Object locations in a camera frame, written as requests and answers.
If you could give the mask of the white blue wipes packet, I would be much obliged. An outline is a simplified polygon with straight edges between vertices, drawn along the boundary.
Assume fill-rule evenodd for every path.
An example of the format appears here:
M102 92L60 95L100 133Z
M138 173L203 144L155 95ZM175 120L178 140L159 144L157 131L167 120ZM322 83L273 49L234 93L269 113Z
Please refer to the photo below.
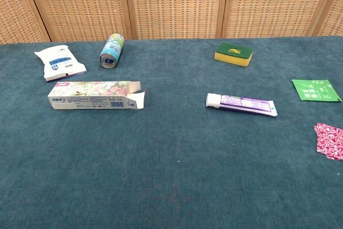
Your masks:
M86 67L77 61L67 45L58 45L35 51L44 63L44 78L47 82L71 77L86 72Z

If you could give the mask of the floral toothpaste carton box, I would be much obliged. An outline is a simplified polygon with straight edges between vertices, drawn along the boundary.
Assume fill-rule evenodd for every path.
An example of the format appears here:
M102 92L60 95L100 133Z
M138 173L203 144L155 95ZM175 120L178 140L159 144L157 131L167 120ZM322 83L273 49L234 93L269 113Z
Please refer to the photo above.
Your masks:
M143 109L140 82L58 82L48 94L53 109Z

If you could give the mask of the light blue drink can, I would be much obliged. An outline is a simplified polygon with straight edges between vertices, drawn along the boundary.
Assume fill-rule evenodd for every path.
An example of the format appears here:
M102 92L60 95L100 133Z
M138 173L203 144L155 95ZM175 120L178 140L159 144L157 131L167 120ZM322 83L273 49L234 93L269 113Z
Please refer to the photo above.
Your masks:
M99 62L104 68L114 68L124 46L124 37L120 34L112 34L105 43L99 57Z

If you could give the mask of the green tea sachet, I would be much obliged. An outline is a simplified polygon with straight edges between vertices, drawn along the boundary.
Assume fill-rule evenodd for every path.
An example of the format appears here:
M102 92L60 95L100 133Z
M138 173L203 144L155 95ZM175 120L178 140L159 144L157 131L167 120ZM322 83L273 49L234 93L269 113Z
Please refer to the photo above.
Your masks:
M292 79L302 101L342 102L329 80Z

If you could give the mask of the teal table cloth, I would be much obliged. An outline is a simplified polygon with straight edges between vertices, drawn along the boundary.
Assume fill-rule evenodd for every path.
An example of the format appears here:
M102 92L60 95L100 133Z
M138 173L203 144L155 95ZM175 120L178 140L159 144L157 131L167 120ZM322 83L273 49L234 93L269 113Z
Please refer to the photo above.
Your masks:
M343 128L343 36L70 42L76 81L138 80L141 110L55 110L35 51L0 45L0 229L343 229L343 161L314 125ZM292 79L329 80L342 102L302 101ZM272 100L276 117L206 107L208 93Z

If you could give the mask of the yellow green scrub sponge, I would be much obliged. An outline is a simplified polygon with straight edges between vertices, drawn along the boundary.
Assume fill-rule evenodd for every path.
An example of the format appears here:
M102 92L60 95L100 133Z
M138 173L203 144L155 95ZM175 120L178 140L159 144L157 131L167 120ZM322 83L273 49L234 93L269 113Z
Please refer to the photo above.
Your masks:
M247 67L251 61L253 51L250 48L222 43L214 54L217 61Z

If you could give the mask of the pink white patterned packet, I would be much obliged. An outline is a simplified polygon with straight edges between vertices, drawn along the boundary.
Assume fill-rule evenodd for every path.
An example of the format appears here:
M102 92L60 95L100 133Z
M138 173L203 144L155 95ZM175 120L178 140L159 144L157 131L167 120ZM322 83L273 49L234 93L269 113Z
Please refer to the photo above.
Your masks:
M314 131L317 135L317 152L329 159L343 161L343 129L317 123Z

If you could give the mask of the purple white toothpaste tube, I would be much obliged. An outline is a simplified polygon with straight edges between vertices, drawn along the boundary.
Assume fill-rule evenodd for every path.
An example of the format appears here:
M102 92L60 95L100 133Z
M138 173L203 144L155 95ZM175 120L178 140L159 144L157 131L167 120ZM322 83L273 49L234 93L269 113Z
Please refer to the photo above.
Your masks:
M214 93L207 94L206 107L271 117L278 115L272 100L267 101Z

